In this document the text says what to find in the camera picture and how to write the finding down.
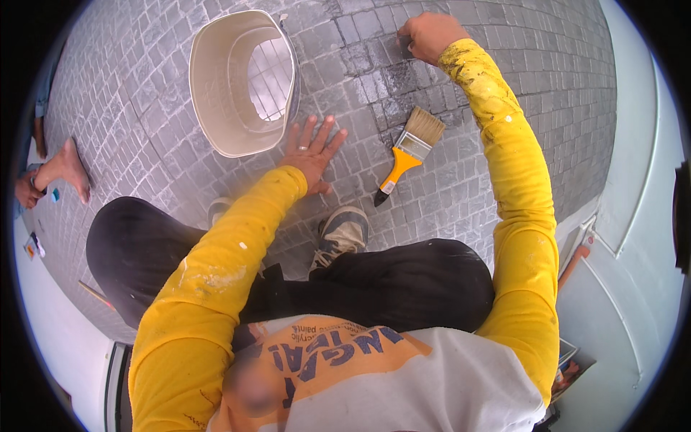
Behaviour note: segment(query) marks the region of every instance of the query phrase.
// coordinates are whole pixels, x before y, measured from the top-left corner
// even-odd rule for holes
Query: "gray paving stone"
[[[451,13],[491,50],[542,146],[557,220],[602,190],[616,82],[595,0],[94,0],[65,45],[46,116],[51,155],[68,133],[75,136],[93,199],[83,206],[60,180],[57,205],[39,202],[27,217],[40,218],[41,241],[61,251],[44,258],[46,267],[110,338],[132,342],[135,331],[76,284],[81,277],[99,289],[83,251],[98,210],[120,195],[138,196],[206,228],[205,205],[223,194],[241,196],[283,155],[279,145],[241,160],[220,156],[190,100],[193,34],[216,17],[250,8],[289,16],[303,83],[297,120],[336,113],[339,127],[350,130],[323,176],[334,193],[298,204],[269,249],[267,262],[280,261],[289,279],[305,278],[316,224],[346,203],[374,219],[372,250],[442,236],[465,241],[493,266],[496,204],[468,101],[440,70],[404,59],[396,43],[396,29],[423,10]],[[438,115],[447,130],[424,165],[406,173],[375,209],[372,195],[392,167],[390,147],[414,105]]]

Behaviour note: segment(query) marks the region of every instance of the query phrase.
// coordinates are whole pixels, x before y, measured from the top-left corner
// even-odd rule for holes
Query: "hand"
[[[438,66],[439,56],[459,39],[470,39],[468,32],[450,15],[423,12],[410,18],[398,30],[399,36],[410,35],[408,50],[415,58]]]
[[[43,194],[33,187],[31,178],[36,175],[38,168],[29,171],[15,182],[15,196],[25,209],[32,209],[36,207],[36,202],[43,198]]]
[[[278,163],[280,167],[283,165],[290,165],[296,167],[305,174],[307,179],[307,195],[316,194],[330,194],[332,192],[331,185],[327,182],[320,181],[321,174],[326,169],[329,160],[334,157],[336,150],[339,149],[343,141],[348,136],[348,131],[341,129],[332,139],[328,145],[326,138],[329,132],[334,127],[336,119],[333,115],[327,115],[324,123],[321,124],[319,132],[317,132],[314,141],[310,142],[314,126],[316,125],[316,116],[311,115],[305,122],[305,129],[298,139],[300,133],[300,125],[294,123],[288,131],[288,146],[285,150],[285,156]]]

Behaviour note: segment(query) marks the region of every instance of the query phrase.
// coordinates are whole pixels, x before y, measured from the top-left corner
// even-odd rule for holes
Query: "man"
[[[58,178],[63,178],[74,186],[79,194],[79,199],[84,204],[89,200],[88,176],[86,171],[84,171],[82,161],[79,160],[77,146],[72,138],[68,138],[62,149],[48,162],[27,166],[32,135],[36,142],[38,156],[41,159],[45,159],[48,155],[44,137],[44,116],[48,111],[50,87],[53,83],[53,75],[55,74],[59,58],[58,53],[58,56],[50,63],[48,74],[39,83],[36,93],[32,131],[30,131],[31,128],[27,128],[19,150],[20,166],[18,179],[15,180],[15,203],[13,210],[15,219],[24,213],[25,210],[34,208],[38,200],[46,195],[50,182]]]
[[[96,216],[86,252],[107,295],[122,281],[132,297],[148,295],[129,275],[152,281],[175,268],[138,324],[135,430],[529,431],[542,418],[559,345],[542,152],[496,65],[454,18],[425,12],[399,34],[464,89],[481,129],[503,220],[493,290],[477,254],[457,241],[355,253],[368,224],[352,207],[321,228],[309,281],[284,282],[271,269],[256,276],[286,210],[329,189],[319,178],[347,132],[325,145],[330,116],[310,142],[309,118],[301,136],[290,129],[279,167],[207,233],[133,198]],[[146,234],[152,246],[137,251],[107,227]],[[121,251],[92,258],[99,242]]]

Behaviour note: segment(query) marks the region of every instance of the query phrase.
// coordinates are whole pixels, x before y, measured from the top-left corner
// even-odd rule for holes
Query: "wall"
[[[29,259],[23,250],[28,235],[22,218],[15,221],[14,229],[21,296],[41,355],[55,381],[71,395],[84,427],[103,431],[113,341],[69,301],[38,256]]]
[[[612,13],[618,9],[613,1],[602,4],[620,72],[618,42],[626,38],[617,32],[635,29],[620,22],[628,20],[621,10]],[[597,363],[559,401],[562,417],[552,428],[555,432],[620,429],[653,382],[678,319],[683,277],[674,268],[672,193],[674,169],[683,152],[670,90],[655,63],[653,70],[654,79],[648,83],[656,93],[652,143],[617,141],[594,243],[587,245],[591,254],[576,266],[558,296],[562,337]],[[623,87],[625,83],[618,82],[619,95],[646,92]],[[631,107],[650,111],[640,104]],[[648,130],[641,121],[637,115],[619,114],[616,136],[622,136],[620,130]],[[617,253],[612,247],[616,249],[618,242],[622,248]]]

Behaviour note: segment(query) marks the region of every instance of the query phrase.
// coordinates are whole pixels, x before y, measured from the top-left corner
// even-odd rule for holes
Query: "paintbrush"
[[[419,106],[413,109],[406,128],[392,149],[393,170],[377,190],[375,207],[386,201],[404,172],[422,165],[434,144],[442,137],[445,128],[444,123]]]

